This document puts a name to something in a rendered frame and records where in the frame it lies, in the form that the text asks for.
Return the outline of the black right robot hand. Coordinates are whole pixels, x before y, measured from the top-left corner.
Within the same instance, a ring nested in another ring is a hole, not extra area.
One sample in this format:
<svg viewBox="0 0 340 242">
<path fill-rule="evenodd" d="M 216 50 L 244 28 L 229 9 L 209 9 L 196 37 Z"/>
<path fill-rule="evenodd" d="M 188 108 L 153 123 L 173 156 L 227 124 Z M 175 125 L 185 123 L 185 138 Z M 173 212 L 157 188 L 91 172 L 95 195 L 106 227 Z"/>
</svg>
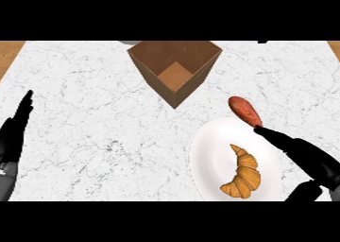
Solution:
<svg viewBox="0 0 340 242">
<path fill-rule="evenodd" d="M 253 131 L 283 151 L 310 177 L 309 181 L 297 185 L 285 200 L 290 202 L 315 201 L 322 195 L 322 187 L 334 191 L 340 186 L 340 163 L 302 138 L 291 138 L 284 133 L 260 126 L 256 126 Z"/>
</svg>

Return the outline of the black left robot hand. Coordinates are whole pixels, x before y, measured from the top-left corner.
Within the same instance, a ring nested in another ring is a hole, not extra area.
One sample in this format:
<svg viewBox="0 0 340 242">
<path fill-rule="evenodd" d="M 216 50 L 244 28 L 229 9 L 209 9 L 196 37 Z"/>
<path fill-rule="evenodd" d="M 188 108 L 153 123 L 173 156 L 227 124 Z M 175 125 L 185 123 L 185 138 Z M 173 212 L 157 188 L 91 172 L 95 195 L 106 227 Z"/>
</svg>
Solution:
<svg viewBox="0 0 340 242">
<path fill-rule="evenodd" d="M 23 147 L 23 132 L 28 125 L 32 107 L 32 94 L 29 90 L 23 96 L 13 117 L 9 117 L 0 128 L 0 168 L 1 164 L 17 163 Z"/>
</svg>

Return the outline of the golden croissant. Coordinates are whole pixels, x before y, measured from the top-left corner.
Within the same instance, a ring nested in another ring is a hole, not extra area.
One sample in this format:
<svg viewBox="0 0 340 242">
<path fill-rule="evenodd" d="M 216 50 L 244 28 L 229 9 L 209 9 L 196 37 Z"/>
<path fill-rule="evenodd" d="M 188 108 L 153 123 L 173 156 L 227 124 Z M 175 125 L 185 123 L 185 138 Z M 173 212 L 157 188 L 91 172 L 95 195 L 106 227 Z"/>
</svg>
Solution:
<svg viewBox="0 0 340 242">
<path fill-rule="evenodd" d="M 229 145 L 229 147 L 237 157 L 237 168 L 234 178 L 231 182 L 221 186 L 221 190 L 232 198 L 247 199 L 250 197 L 250 193 L 259 188 L 260 185 L 257 162 L 255 157 L 241 147 L 235 145 Z"/>
</svg>

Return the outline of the white plate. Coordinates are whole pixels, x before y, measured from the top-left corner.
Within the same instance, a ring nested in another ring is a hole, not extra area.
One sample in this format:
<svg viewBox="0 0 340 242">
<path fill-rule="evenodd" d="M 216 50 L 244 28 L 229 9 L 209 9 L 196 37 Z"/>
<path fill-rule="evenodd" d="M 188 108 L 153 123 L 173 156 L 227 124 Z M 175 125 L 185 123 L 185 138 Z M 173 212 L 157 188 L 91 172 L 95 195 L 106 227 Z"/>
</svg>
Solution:
<svg viewBox="0 0 340 242">
<path fill-rule="evenodd" d="M 257 162 L 260 184 L 247 199 L 232 198 L 221 190 L 221 186 L 235 176 L 237 156 L 231 145 L 243 148 Z M 280 200 L 281 169 L 277 149 L 238 118 L 215 119 L 199 129 L 191 144 L 190 168 L 196 189 L 204 200 Z"/>
</svg>

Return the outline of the brown cardboard box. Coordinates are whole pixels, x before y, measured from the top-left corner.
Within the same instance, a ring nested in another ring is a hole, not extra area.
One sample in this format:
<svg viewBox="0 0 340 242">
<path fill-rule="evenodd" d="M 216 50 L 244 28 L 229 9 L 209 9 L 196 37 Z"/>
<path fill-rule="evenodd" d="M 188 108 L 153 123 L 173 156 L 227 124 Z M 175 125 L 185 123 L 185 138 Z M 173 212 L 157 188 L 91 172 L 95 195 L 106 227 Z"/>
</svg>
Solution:
<svg viewBox="0 0 340 242">
<path fill-rule="evenodd" d="M 128 49 L 147 85 L 173 109 L 203 83 L 221 53 L 209 41 L 141 41 Z"/>
</svg>

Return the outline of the red sweet potato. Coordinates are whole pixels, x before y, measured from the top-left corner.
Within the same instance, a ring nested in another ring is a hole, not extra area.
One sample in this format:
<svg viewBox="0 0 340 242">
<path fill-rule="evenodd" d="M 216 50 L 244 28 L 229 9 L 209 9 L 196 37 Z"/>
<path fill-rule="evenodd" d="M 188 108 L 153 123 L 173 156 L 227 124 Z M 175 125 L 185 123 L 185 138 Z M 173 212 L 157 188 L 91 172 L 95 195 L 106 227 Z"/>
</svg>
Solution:
<svg viewBox="0 0 340 242">
<path fill-rule="evenodd" d="M 238 96 L 228 98 L 228 107 L 237 117 L 255 128 L 262 125 L 257 112 L 250 103 Z"/>
</svg>

